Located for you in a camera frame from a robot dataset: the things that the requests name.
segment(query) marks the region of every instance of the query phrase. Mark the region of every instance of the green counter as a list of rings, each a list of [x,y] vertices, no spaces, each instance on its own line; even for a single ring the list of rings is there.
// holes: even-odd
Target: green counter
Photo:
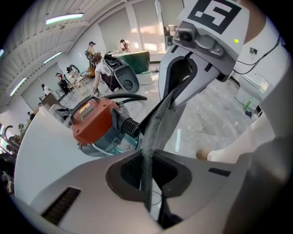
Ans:
[[[150,52],[133,52],[133,53],[118,53],[113,54],[123,59],[128,63],[130,67],[134,70],[135,74],[140,74],[142,72],[148,71],[150,66]]]

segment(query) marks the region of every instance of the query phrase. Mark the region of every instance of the shoe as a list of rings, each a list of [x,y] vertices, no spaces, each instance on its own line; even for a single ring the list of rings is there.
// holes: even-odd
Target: shoe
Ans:
[[[201,160],[207,160],[207,156],[211,150],[200,149],[196,152],[196,157]]]

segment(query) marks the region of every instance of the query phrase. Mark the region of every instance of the orange vacuum lid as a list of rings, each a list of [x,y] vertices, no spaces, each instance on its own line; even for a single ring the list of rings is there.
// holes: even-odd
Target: orange vacuum lid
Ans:
[[[106,98],[90,99],[74,114],[73,137],[82,145],[98,141],[112,127],[111,109],[117,104]]]

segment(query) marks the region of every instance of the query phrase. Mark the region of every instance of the green bottle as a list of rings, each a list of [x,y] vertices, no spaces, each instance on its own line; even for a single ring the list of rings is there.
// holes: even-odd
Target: green bottle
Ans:
[[[246,105],[244,106],[244,110],[246,111],[246,109],[249,107],[249,105],[251,104],[251,102],[252,102],[252,97],[248,100],[248,102],[246,103]]]

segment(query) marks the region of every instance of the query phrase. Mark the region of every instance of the handle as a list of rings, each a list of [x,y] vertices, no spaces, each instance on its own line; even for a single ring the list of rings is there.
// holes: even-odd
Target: handle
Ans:
[[[72,122],[72,124],[74,124],[74,114],[79,110],[79,108],[81,108],[87,101],[89,101],[89,100],[91,100],[91,99],[94,99],[94,100],[96,100],[96,101],[99,101],[100,99],[99,98],[97,98],[96,96],[90,96],[90,97],[87,97],[87,98],[85,98],[84,100],[82,100],[75,108],[74,108],[74,110],[73,110],[73,112],[72,112],[72,114],[71,114],[71,116],[70,116],[70,120],[71,120],[71,122]]]

